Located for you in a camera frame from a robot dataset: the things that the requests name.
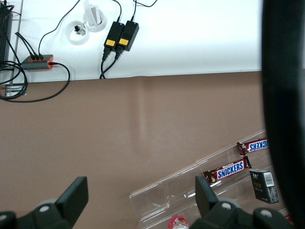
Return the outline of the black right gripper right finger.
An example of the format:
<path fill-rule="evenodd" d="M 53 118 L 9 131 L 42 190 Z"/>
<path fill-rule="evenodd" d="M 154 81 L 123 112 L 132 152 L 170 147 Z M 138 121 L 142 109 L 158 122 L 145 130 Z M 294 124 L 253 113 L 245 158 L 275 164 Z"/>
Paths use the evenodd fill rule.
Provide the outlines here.
<path fill-rule="evenodd" d="M 231 199 L 219 200 L 203 176 L 195 178 L 195 201 L 201 217 L 192 229 L 292 229 L 293 225 L 277 210 L 256 208 L 249 214 Z"/>

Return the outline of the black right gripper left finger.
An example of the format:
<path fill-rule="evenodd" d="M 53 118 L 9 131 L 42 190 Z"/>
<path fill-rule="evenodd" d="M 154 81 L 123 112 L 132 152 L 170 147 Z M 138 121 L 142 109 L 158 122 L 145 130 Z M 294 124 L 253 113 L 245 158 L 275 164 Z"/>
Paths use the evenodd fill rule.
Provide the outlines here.
<path fill-rule="evenodd" d="M 13 211 L 0 213 L 2 229 L 72 229 L 89 200 L 87 177 L 77 177 L 53 202 L 47 201 L 30 213 L 16 217 Z"/>

